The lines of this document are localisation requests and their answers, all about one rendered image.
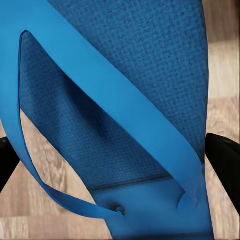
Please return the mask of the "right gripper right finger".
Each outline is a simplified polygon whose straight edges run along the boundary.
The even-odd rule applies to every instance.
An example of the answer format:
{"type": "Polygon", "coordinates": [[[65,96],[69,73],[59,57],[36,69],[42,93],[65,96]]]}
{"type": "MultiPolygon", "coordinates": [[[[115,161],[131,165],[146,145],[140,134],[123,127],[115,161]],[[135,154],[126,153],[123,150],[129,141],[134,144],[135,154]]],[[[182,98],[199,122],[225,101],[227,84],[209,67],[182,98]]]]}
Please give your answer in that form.
{"type": "Polygon", "coordinates": [[[207,133],[205,154],[240,216],[240,144],[207,133]]]}

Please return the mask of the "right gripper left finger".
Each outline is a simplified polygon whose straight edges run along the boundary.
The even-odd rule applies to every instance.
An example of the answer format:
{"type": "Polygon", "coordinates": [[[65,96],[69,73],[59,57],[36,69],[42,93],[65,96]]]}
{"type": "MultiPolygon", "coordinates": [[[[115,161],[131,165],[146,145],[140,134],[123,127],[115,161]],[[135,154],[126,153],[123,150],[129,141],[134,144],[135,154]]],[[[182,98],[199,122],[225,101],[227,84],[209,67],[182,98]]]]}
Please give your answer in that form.
{"type": "Polygon", "coordinates": [[[0,193],[20,162],[8,137],[0,138],[0,193]]]}

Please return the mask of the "sandal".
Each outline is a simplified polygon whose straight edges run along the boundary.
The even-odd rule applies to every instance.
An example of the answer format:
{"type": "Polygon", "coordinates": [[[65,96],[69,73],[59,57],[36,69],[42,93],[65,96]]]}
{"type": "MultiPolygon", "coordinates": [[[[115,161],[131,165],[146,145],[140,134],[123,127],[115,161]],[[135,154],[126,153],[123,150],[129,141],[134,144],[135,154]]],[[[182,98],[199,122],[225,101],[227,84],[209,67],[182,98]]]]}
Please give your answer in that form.
{"type": "Polygon", "coordinates": [[[215,240],[202,0],[0,0],[0,119],[45,192],[113,240],[215,240]],[[96,204],[42,181],[21,110],[96,204]]]}

